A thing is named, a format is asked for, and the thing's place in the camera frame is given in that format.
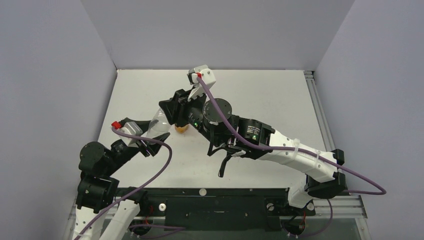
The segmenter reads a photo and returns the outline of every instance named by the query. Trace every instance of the white tabletop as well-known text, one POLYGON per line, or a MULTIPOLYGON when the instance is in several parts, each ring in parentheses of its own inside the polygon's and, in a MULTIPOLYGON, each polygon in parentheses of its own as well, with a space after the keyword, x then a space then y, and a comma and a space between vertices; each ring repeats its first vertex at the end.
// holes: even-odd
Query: white tabletop
MULTIPOLYGON (((179 89, 191 88, 187 70, 119 70, 98 141, 106 147, 119 139, 111 123, 125 117, 151 120, 166 100, 179 89)), ((271 125, 289 138, 324 150, 317 117, 305 76, 299 70, 213 70, 216 83, 211 88, 215 98, 223 98, 232 113, 271 125)), ((218 151, 207 156, 209 142, 194 128, 179 134, 174 127, 166 142, 173 158, 168 168, 153 181, 151 188, 286 188, 305 175, 275 162, 232 158, 223 178, 218 170, 225 156, 218 151)), ((151 178, 165 163, 168 150, 155 157, 136 155, 112 177, 119 187, 138 187, 151 178)))

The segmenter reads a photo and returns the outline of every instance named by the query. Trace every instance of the cylindrical motor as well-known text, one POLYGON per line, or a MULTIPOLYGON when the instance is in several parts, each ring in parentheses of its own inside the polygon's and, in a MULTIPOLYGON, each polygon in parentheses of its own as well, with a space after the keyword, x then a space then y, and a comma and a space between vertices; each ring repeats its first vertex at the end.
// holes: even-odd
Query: cylindrical motor
POLYGON ((246 119, 238 123, 238 133, 255 145, 259 144, 261 129, 262 123, 254 119, 246 119))
MULTIPOLYGON (((232 107, 228 101, 222 98, 215 98, 216 103, 218 103, 219 108, 221 109, 222 113, 224 114, 225 118, 230 121, 231 114, 232 114, 232 107)), ((206 130, 210 130, 211 126, 213 126, 213 131, 215 133, 223 132, 227 129, 225 126, 223 120, 218 115, 217 111, 215 110, 214 106, 212 105, 212 102, 209 100, 203 105, 203 125, 206 128, 206 130)))
POLYGON ((107 164, 114 162, 113 153, 97 141, 87 143, 79 153, 78 168, 94 176, 102 176, 108 171, 107 164))

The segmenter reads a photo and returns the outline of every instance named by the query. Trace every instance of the black mounting plate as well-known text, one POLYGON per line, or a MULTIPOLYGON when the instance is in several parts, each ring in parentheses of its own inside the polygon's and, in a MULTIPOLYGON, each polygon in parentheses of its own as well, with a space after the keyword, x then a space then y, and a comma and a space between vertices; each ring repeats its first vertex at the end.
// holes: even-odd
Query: black mounting plate
MULTIPOLYGON (((117 197, 125 188, 119 188, 117 197)), ((145 188, 148 205, 153 206, 150 217, 164 217, 165 225, 185 227, 188 231, 244 231, 264 229, 280 231, 281 216, 314 216, 315 210, 289 206, 288 188, 145 188), (166 211, 159 211, 159 204, 166 211)), ((146 216, 142 210, 139 216, 146 216)))

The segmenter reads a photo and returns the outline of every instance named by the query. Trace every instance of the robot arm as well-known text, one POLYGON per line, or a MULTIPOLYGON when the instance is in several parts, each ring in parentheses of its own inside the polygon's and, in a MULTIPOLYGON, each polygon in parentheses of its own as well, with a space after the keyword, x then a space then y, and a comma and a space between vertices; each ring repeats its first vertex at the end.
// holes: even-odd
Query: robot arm
POLYGON ((216 98, 216 102, 224 117, 232 127, 248 142, 257 146, 292 147, 295 151, 258 150, 239 141, 225 126, 211 101, 206 101, 205 91, 196 80, 201 78, 208 88, 215 82, 215 76, 206 65, 195 67, 188 73, 188 79, 193 85, 191 90, 180 89, 169 100, 159 102, 169 124, 177 127, 192 125, 209 142, 208 156, 216 151, 225 150, 226 157, 222 161, 218 176, 223 177, 226 163, 232 157, 250 158, 254 160, 272 161, 298 170, 306 177, 288 193, 289 205, 303 208, 312 198, 333 198, 346 187, 345 175, 338 172, 335 166, 325 163, 317 156, 311 156, 298 149, 308 150, 322 156, 333 163, 344 163, 343 151, 336 149, 326 152, 306 146, 298 139, 290 139, 270 125, 255 119, 234 115, 230 103, 216 98))
MULTIPOLYGON (((227 152, 218 172, 219 177, 224 176, 226 163, 233 157, 272 161, 286 165, 306 174, 302 181, 288 191, 288 204, 295 208, 304 208, 312 198, 333 198, 347 189, 345 175, 338 172, 335 166, 321 161, 318 157, 300 152, 298 149, 317 153, 318 156, 339 165, 344 163, 343 151, 336 149, 331 152, 321 152, 308 147, 300 143, 298 139, 284 136, 266 123, 233 115, 230 103, 216 98, 224 117, 234 130, 248 142, 262 147, 292 147, 295 151, 258 150, 245 145, 229 131, 211 102, 206 102, 205 91, 197 78, 201 78, 208 88, 212 87, 216 82, 212 70, 208 66, 202 65, 191 69, 187 76, 193 88, 188 91, 177 90, 172 98, 160 101, 159 106, 170 125, 184 127, 190 124, 210 142, 208 156, 219 150, 227 152)), ((141 136, 156 123, 154 120, 134 121, 125 118, 114 122, 112 127, 129 135, 141 136)), ((169 135, 167 132, 155 139, 164 142, 169 135)), ((74 239, 77 237, 82 240, 119 240, 122 238, 132 219, 145 206, 147 192, 139 191, 134 196, 122 201, 101 237, 105 214, 96 220, 83 235, 79 235, 79 233, 101 209, 112 203, 119 181, 110 176, 137 153, 140 152, 145 157, 154 156, 160 147, 158 144, 147 144, 140 140, 121 137, 111 145, 110 150, 99 142, 90 142, 82 148, 79 164, 82 173, 76 199, 74 239)))

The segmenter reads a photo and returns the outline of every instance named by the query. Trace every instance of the gray wall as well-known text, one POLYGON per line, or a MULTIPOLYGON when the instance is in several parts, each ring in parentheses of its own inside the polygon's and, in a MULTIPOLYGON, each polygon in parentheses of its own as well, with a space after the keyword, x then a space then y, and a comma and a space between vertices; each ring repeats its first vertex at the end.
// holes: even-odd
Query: gray wall
POLYGON ((57 240, 116 71, 79 0, 0 2, 0 232, 57 240))
POLYGON ((356 0, 315 74, 346 165, 387 189, 363 196, 375 240, 424 239, 423 11, 423 1, 356 0))
POLYGON ((119 69, 315 69, 354 0, 82 0, 119 69))

